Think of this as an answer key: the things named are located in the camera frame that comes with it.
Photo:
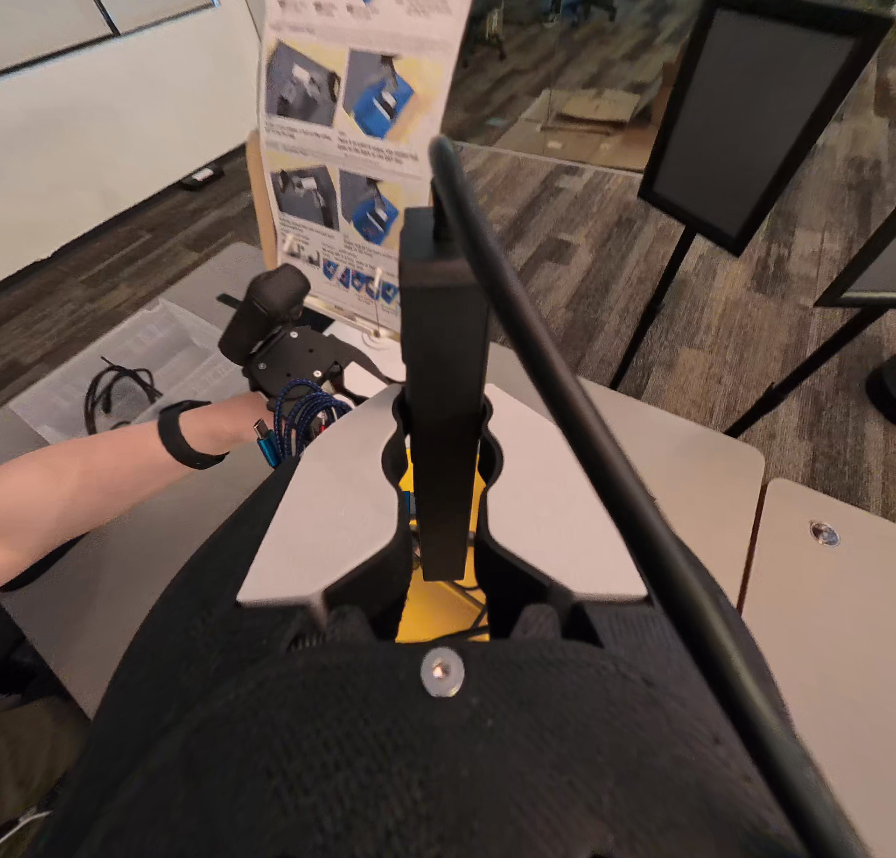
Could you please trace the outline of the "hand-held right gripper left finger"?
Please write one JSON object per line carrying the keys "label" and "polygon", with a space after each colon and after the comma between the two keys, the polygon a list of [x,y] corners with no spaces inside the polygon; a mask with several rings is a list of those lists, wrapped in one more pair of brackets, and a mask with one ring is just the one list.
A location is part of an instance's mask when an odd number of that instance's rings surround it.
{"label": "hand-held right gripper left finger", "polygon": [[326,592],[398,532],[399,496],[383,456],[398,433],[393,384],[334,423],[304,452],[237,600],[328,611]]}

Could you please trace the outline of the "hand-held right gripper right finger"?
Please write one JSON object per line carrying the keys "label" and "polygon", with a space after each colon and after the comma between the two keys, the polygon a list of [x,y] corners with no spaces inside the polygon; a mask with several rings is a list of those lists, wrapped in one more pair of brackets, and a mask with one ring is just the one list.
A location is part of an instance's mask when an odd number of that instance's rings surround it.
{"label": "hand-held right gripper right finger", "polygon": [[638,603],[648,589],[560,429],[494,384],[480,441],[480,587],[491,620],[531,604],[563,620],[589,602]]}

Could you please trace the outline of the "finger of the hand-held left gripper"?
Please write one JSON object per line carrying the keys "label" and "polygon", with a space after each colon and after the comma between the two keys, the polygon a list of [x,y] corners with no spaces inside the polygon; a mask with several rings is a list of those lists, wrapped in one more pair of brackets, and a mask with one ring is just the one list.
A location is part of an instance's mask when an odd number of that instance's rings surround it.
{"label": "finger of the hand-held left gripper", "polygon": [[342,369],[341,395],[350,402],[366,402],[381,393],[393,383],[367,370],[364,366],[352,362]]}

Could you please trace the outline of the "clear plastic bin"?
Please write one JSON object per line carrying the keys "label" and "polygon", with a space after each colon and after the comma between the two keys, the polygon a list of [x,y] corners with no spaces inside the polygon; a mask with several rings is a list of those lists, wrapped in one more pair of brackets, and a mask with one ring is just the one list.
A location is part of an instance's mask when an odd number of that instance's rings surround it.
{"label": "clear plastic bin", "polygon": [[9,408],[49,444],[151,422],[185,400],[218,403],[248,392],[218,348],[220,328],[157,300],[97,339]]}

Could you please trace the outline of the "yellow plastic bin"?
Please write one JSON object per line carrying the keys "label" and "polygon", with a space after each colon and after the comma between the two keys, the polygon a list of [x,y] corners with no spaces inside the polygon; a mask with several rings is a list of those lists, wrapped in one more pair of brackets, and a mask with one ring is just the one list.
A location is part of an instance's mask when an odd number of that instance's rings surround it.
{"label": "yellow plastic bin", "polygon": [[411,519],[413,571],[407,600],[401,614],[397,641],[487,642],[487,600],[475,572],[475,538],[480,498],[485,482],[475,473],[465,570],[460,579],[429,581],[422,572],[417,520]]}

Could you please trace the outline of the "person's left forearm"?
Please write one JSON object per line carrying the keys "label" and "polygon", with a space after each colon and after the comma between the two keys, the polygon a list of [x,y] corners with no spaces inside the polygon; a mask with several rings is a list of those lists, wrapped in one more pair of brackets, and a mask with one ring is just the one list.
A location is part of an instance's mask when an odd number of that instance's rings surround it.
{"label": "person's left forearm", "polygon": [[1,468],[1,583],[191,472],[141,424],[32,451]]}

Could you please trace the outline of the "person's left hand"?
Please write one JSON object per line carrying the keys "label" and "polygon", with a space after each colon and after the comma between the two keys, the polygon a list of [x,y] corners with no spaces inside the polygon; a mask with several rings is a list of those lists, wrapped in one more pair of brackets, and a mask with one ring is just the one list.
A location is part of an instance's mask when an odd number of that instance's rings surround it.
{"label": "person's left hand", "polygon": [[207,444],[209,452],[215,455],[228,453],[243,444],[261,438],[257,430],[260,422],[267,431],[273,431],[275,428],[274,414],[268,406],[268,398],[258,392],[210,404],[203,408],[203,413],[208,419],[204,423],[207,426],[207,438],[204,443]]}

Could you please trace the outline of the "white rounded board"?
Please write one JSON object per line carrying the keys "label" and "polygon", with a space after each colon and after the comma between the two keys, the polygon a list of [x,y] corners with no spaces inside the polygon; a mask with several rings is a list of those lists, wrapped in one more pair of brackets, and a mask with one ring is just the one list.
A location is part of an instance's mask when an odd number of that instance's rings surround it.
{"label": "white rounded board", "polygon": [[397,339],[390,335],[376,336],[343,321],[333,322],[325,334],[359,349],[387,381],[398,383],[406,381],[406,366],[402,358],[401,344]]}

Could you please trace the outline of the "black wrist band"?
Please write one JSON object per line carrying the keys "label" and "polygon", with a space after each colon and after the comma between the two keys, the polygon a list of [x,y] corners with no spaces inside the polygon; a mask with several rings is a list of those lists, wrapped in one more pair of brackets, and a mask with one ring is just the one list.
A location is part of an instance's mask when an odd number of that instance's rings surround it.
{"label": "black wrist band", "polygon": [[185,438],[181,426],[182,415],[204,408],[208,401],[185,400],[165,406],[157,419],[158,436],[166,452],[179,464],[195,471],[213,468],[229,456],[228,453],[213,455],[195,449]]}

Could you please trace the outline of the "black mesh wrist rest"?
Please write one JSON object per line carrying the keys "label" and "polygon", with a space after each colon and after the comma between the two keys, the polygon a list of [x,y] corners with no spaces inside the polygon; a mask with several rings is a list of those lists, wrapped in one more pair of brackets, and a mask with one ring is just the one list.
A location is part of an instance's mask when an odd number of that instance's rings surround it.
{"label": "black mesh wrist rest", "polygon": [[16,592],[29,584],[37,581],[43,574],[48,572],[57,562],[59,562],[72,549],[74,549],[87,535],[82,534],[71,538],[58,547],[52,549],[32,565],[18,573],[7,583],[1,586],[2,593]]}

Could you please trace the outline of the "printed instruction poster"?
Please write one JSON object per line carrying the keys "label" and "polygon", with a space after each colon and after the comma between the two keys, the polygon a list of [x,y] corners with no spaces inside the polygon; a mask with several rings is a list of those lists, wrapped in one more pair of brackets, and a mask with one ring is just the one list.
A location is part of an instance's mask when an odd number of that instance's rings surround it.
{"label": "printed instruction poster", "polygon": [[399,249],[432,203],[473,0],[266,0],[258,123],[277,263],[368,329],[401,331]]}

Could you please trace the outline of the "flat cardboard sheets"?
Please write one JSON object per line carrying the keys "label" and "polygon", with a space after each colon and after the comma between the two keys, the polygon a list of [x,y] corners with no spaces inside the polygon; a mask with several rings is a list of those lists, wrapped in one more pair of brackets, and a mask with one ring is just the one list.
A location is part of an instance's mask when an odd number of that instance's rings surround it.
{"label": "flat cardboard sheets", "polygon": [[512,152],[608,169],[644,172],[672,87],[626,90],[549,88],[497,140]]}

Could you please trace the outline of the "window with white blinds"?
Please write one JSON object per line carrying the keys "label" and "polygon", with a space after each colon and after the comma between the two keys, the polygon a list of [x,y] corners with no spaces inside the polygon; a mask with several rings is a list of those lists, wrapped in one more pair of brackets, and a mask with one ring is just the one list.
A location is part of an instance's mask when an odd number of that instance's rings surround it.
{"label": "window with white blinds", "polygon": [[1,0],[2,75],[218,6],[219,0]]}

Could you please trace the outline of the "black framed screen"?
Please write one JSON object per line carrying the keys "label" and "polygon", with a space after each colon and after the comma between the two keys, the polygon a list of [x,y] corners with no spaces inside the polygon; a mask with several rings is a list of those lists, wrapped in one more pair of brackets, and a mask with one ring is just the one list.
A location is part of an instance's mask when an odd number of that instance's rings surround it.
{"label": "black framed screen", "polygon": [[684,226],[615,371],[621,387],[696,237],[740,257],[894,26],[833,0],[704,0],[639,198]]}

